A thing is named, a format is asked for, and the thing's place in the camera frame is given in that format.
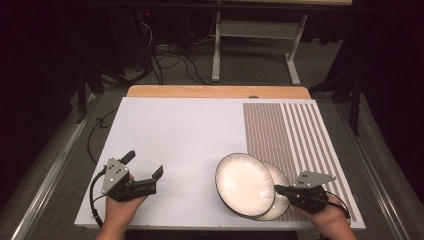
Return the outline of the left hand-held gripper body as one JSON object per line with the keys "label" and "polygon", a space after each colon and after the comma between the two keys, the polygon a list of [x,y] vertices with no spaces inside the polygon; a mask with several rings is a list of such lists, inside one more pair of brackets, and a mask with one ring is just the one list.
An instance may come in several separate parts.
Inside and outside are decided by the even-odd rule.
{"label": "left hand-held gripper body", "polygon": [[111,158],[105,167],[105,178],[101,194],[118,202],[128,202],[157,192],[155,178],[135,181],[130,179],[129,169],[120,161]]}

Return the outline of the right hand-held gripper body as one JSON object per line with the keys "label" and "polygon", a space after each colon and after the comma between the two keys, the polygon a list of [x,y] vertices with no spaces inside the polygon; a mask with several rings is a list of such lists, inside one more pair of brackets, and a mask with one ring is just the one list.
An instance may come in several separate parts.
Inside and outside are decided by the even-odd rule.
{"label": "right hand-held gripper body", "polygon": [[288,187],[286,196],[292,205],[314,215],[329,203],[323,185],[334,180],[332,175],[303,170]]}

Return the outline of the white plate with dark rim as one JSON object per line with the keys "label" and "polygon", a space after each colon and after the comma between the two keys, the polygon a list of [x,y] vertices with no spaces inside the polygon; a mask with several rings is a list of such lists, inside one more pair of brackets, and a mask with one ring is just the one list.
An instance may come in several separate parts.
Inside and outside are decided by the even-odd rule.
{"label": "white plate with dark rim", "polygon": [[261,161],[248,154],[224,157],[216,168],[215,184],[223,203],[243,217],[262,217],[273,206],[273,178]]}
{"label": "white plate with dark rim", "polygon": [[[264,165],[270,172],[275,185],[288,187],[289,181],[281,170],[273,164],[264,162]],[[290,202],[286,196],[275,194],[274,204],[271,209],[263,216],[258,218],[258,221],[271,221],[281,217],[288,209]]]}

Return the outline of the person's right hand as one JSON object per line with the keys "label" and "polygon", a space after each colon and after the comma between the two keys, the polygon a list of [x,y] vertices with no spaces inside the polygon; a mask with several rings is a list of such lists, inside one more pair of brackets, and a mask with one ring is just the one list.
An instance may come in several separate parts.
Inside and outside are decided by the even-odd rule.
{"label": "person's right hand", "polygon": [[306,217],[320,233],[351,229],[344,212],[335,206],[327,205],[316,214],[310,214],[296,206],[293,207],[303,217]]}

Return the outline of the person's left hand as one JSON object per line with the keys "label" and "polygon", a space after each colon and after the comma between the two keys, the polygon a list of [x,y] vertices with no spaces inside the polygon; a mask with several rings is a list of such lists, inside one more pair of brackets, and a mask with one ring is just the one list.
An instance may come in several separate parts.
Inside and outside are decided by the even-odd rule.
{"label": "person's left hand", "polygon": [[123,235],[145,200],[146,197],[140,197],[128,202],[118,202],[107,197],[102,231],[108,235]]}

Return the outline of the striped beige placemat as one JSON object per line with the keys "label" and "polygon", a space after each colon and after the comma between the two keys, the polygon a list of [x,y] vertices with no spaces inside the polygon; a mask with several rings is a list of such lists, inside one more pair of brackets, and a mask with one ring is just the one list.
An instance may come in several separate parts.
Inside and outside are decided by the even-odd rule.
{"label": "striped beige placemat", "polygon": [[324,189],[341,197],[352,224],[362,216],[353,198],[332,141],[314,101],[308,103],[245,103],[247,152],[279,168],[290,182],[303,170],[335,179]]}

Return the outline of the black metal stand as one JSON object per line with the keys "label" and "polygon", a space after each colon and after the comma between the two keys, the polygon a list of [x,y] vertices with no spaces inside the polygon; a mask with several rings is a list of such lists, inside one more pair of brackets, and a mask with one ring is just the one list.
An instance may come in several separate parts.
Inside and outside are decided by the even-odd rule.
{"label": "black metal stand", "polygon": [[358,136],[358,118],[360,113],[361,78],[358,74],[342,73],[336,77],[327,78],[324,82],[308,89],[310,95],[318,92],[332,91],[334,103],[350,104],[349,125]]}
{"label": "black metal stand", "polygon": [[88,101],[86,88],[89,88],[94,94],[101,94],[104,92],[101,74],[97,66],[91,62],[83,63],[77,71],[78,124],[82,122],[87,113]]}

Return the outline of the wooden table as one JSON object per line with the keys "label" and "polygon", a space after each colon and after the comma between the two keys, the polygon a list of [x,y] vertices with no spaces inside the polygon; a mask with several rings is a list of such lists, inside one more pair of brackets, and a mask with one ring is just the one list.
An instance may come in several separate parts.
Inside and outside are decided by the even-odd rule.
{"label": "wooden table", "polygon": [[129,88],[127,96],[155,98],[311,98],[308,89],[301,86],[136,85]]}

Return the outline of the aluminium floor rail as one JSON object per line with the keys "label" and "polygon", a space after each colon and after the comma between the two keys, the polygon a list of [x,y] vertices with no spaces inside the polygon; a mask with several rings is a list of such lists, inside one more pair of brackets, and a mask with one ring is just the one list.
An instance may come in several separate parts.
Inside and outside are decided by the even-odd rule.
{"label": "aluminium floor rail", "polygon": [[383,185],[375,167],[372,164],[369,155],[366,153],[366,149],[363,145],[359,135],[356,135],[350,126],[349,113],[343,104],[336,104],[338,114],[343,119],[343,123],[349,132],[350,138],[352,139],[355,149],[359,154],[360,163],[367,181],[373,191],[374,199],[378,203],[379,209],[381,210],[386,223],[388,224],[392,235],[395,240],[410,240],[409,234],[407,233],[404,224],[402,223],[397,210],[393,204],[391,197],[389,196],[386,188]]}
{"label": "aluminium floor rail", "polygon": [[69,161],[69,155],[81,135],[86,115],[95,107],[100,94],[84,95],[86,113],[78,107],[76,97],[71,98],[75,108],[62,123],[47,145],[42,149],[13,194],[11,203],[17,211],[19,222],[12,228],[7,240],[28,240],[42,216]]}

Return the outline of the white metal desk frame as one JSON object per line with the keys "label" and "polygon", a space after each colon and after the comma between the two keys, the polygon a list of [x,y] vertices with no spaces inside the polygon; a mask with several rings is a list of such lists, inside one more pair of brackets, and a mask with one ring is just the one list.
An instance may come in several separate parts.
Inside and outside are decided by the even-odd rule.
{"label": "white metal desk frame", "polygon": [[[225,3],[259,4],[261,6],[276,5],[277,7],[321,7],[321,6],[350,6],[352,0],[216,0],[219,6]],[[300,85],[300,79],[294,63],[294,58],[305,29],[308,14],[301,14],[294,22],[275,22],[259,20],[222,20],[221,12],[215,13],[215,45],[212,61],[213,82],[220,80],[221,68],[221,39],[223,37],[259,38],[291,40],[292,47],[284,53],[285,63],[293,85]]]}

